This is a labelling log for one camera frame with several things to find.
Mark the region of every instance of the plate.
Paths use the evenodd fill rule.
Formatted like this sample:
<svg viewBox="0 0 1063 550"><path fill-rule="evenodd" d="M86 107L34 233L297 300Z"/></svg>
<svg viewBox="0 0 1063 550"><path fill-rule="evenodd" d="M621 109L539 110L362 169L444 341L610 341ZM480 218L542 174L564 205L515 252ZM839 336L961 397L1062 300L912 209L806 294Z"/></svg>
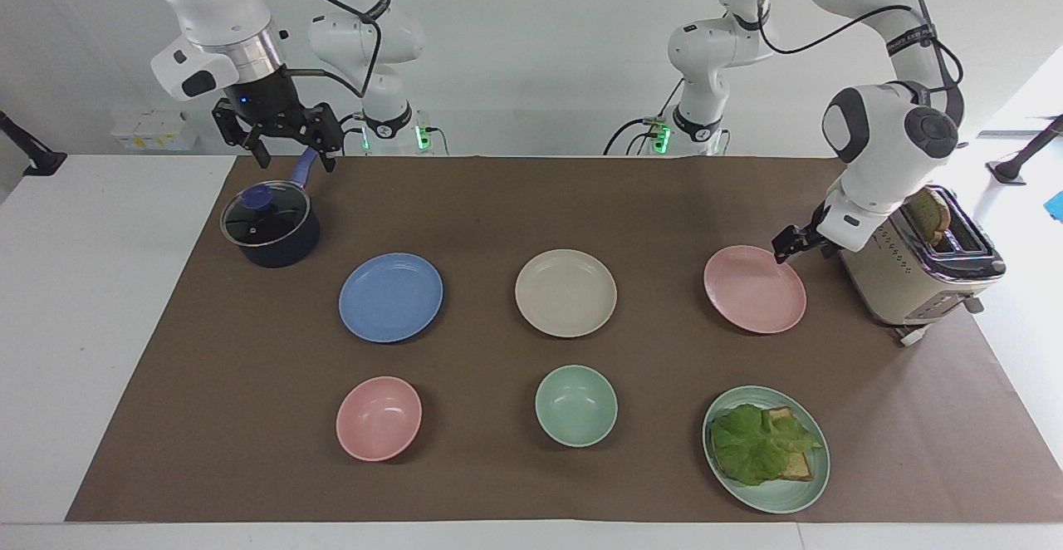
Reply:
<svg viewBox="0 0 1063 550"><path fill-rule="evenodd" d="M551 371L535 394L535 415L554 441L585 448L604 440L617 424L617 393L600 372L567 365Z"/></svg>
<svg viewBox="0 0 1063 550"><path fill-rule="evenodd" d="M389 253L353 270L339 293L339 315L364 340L398 343L432 323L442 303L443 280L432 264Z"/></svg>
<svg viewBox="0 0 1063 550"><path fill-rule="evenodd" d="M793 268L776 263L771 251L745 245L721 249L709 260L705 291L727 321L757 334L797 326L808 304Z"/></svg>
<svg viewBox="0 0 1063 550"><path fill-rule="evenodd" d="M336 437L351 456L394 459L421 429L421 397L405 380L382 376L351 390L336 413Z"/></svg>
<svg viewBox="0 0 1063 550"><path fill-rule="evenodd" d="M572 249L536 255L518 274L516 293L524 319L559 338L594 332L617 309L617 283L609 269Z"/></svg>
<svg viewBox="0 0 1063 550"><path fill-rule="evenodd" d="M806 430L812 432L813 436L823 445L823 448L813 448L805 453L805 456L808 457L809 468L812 470L811 482L773 481L764 482L759 486L747 486L724 474L712 455L709 426L714 418L740 404L752 404L760 409L789 406L793 410L797 421L805 426ZM712 401L708 413L705 414L705 422L702 423L702 446L705 448L705 459L709 462L712 473L720 480L724 488L735 498L764 513L786 515L808 509L813 502L820 500L820 496L827 487L827 480L830 479L830 451L827 450L827 439L823 436L820 424L815 422L815 419L812 419L804 406L797 404L797 401L771 388L741 386L720 395L716 400Z"/></svg>

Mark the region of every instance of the green bowl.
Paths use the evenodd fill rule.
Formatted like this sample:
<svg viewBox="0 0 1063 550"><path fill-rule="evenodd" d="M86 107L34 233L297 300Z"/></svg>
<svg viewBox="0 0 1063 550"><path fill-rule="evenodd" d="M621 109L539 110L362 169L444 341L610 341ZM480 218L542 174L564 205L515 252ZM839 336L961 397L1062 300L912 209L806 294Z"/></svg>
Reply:
<svg viewBox="0 0 1063 550"><path fill-rule="evenodd" d="M752 404L760 409L786 405L793 410L797 421L805 426L806 430L812 432L813 436L823 445L823 448L813 448L805 453L805 456L808 457L809 468L812 469L811 482L774 481L764 482L759 486L747 486L724 474L712 454L709 426L712 424L714 418L740 404ZM771 388L742 386L720 395L716 400L712 401L708 413L705 414L705 422L702 424L702 445L705 448L705 457L709 462L709 467L712 468L712 473L727 491L745 504L764 513L786 515L808 509L813 502L820 500L820 496L827 487L827 480L830 479L830 452L827 450L827 439L823 437L820 424L815 422L815 419L812 419L804 406L797 404L797 401Z"/></svg>
<svg viewBox="0 0 1063 550"><path fill-rule="evenodd" d="M573 448L588 447L605 439L617 423L617 393L589 367L558 367L539 384L535 414L547 436Z"/></svg>

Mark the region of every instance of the bread slice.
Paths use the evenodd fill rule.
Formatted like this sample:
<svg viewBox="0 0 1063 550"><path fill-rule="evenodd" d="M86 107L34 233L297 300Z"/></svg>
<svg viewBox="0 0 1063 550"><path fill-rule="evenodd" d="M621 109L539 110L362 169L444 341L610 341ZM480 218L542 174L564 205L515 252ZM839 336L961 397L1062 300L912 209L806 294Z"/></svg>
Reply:
<svg viewBox="0 0 1063 550"><path fill-rule="evenodd" d="M952 223L952 213L948 204L929 187L923 187L908 202L908 215L915 221L919 235L930 247L937 246L945 237L945 231Z"/></svg>
<svg viewBox="0 0 1063 550"><path fill-rule="evenodd" d="M789 406L777 406L775 409L767 410L767 417L775 421L776 419L781 419L782 417L793 417L794 412ZM782 470L782 474L779 479L787 480L790 482L810 482L812 481L812 467L808 465L808 457L805 456L805 452L790 452L787 455L790 463L787 463L787 468Z"/></svg>

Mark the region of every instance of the plate with sandwich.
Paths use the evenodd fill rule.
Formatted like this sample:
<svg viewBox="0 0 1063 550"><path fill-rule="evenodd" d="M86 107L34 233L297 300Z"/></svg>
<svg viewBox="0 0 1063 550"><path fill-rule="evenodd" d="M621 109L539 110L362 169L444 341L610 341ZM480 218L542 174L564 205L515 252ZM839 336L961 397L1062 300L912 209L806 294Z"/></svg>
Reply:
<svg viewBox="0 0 1063 550"><path fill-rule="evenodd" d="M741 386L712 401L702 427L712 473L743 503L764 513L803 511L830 478L823 430L797 401L762 386Z"/></svg>

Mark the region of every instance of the pot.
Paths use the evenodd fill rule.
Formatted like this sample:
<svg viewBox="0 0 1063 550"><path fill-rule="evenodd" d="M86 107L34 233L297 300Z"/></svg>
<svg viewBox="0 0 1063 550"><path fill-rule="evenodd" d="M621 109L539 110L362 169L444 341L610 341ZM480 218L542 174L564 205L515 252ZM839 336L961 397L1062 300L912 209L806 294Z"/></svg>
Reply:
<svg viewBox="0 0 1063 550"><path fill-rule="evenodd" d="M305 190L317 155L315 149L307 149L288 180L247 187L221 213L222 234L254 264L290 266L317 246L321 224Z"/></svg>

